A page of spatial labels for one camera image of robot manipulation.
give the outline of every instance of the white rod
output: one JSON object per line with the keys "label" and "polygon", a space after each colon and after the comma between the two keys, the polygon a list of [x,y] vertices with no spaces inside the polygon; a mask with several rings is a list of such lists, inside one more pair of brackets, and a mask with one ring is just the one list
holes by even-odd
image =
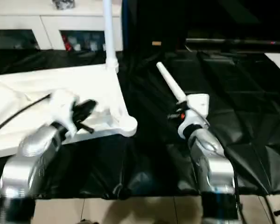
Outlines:
{"label": "white rod", "polygon": [[165,68],[162,62],[157,63],[157,67],[162,74],[163,78],[165,79],[167,85],[175,95],[176,99],[178,101],[184,101],[186,100],[187,96],[186,94],[182,91],[182,89],[179,87],[177,82],[173,79],[173,77],[170,75],[168,70]]}
{"label": "white rod", "polygon": [[106,44],[106,64],[108,67],[118,69],[118,62],[115,55],[112,23],[112,0],[104,0],[105,18],[105,44]]}

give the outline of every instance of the tiled floor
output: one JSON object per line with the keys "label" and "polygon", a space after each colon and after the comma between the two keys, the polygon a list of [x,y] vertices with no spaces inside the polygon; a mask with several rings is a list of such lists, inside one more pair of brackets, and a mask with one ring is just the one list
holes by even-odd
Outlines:
{"label": "tiled floor", "polygon": [[[280,196],[269,197],[273,210],[280,209]],[[248,224],[270,224],[264,201],[241,196]],[[146,197],[125,201],[63,199],[37,201],[33,224],[75,224],[88,219],[100,224],[200,224],[198,196]]]}

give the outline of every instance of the black tarp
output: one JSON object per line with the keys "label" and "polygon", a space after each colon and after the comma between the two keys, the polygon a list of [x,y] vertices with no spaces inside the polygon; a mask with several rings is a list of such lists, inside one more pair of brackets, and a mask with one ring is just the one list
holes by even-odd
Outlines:
{"label": "black tarp", "polygon": [[[156,68],[162,61],[187,93],[208,93],[208,120],[238,174],[241,194],[280,193],[280,69],[264,54],[118,53],[132,138],[65,146],[38,198],[196,195],[186,142],[167,121],[176,103]],[[0,74],[104,62],[104,54],[0,51]],[[0,158],[0,175],[7,158]]]}

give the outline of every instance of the black plastic sheet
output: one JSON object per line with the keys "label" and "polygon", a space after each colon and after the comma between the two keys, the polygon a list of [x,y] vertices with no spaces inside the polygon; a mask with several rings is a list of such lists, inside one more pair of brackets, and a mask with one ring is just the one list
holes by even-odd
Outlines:
{"label": "black plastic sheet", "polygon": [[[167,121],[176,100],[156,63],[187,93],[208,93],[208,120],[238,174],[241,194],[280,193],[280,69],[263,54],[118,53],[132,138],[64,146],[38,198],[197,195],[186,141]],[[0,51],[0,74],[104,63],[104,53]],[[6,158],[0,158],[0,175]]]}

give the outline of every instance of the black wire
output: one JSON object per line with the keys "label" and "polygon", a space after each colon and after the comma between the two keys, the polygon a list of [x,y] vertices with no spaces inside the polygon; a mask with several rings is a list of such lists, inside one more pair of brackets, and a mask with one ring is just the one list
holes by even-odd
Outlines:
{"label": "black wire", "polygon": [[1,128],[3,128],[9,121],[11,121],[12,119],[14,119],[16,116],[18,116],[20,113],[24,112],[25,110],[29,109],[30,107],[34,106],[35,104],[38,104],[39,102],[47,99],[50,97],[50,94],[47,95],[47,96],[44,96],[43,98],[40,98],[39,100],[29,104],[28,106],[22,108],[21,110],[19,110],[17,113],[13,114],[12,116],[10,116],[9,118],[7,118],[5,121],[3,121],[1,124],[0,124],[0,130]]}
{"label": "black wire", "polygon": [[275,215],[274,215],[274,213],[273,213],[273,210],[272,210],[272,207],[271,207],[271,205],[270,205],[270,203],[269,203],[269,200],[267,199],[266,196],[263,196],[263,198],[265,199],[266,206],[267,206],[267,208],[268,208],[268,210],[269,210],[269,214],[270,214],[271,221],[272,221],[273,224],[276,224]]}
{"label": "black wire", "polygon": [[242,222],[243,224],[247,224],[247,220],[243,214],[243,205],[240,201],[240,197],[239,197],[239,190],[238,190],[238,175],[236,172],[234,172],[234,185],[235,185],[235,197],[236,197],[236,201],[238,204],[238,211],[239,211],[239,215],[241,216]]}

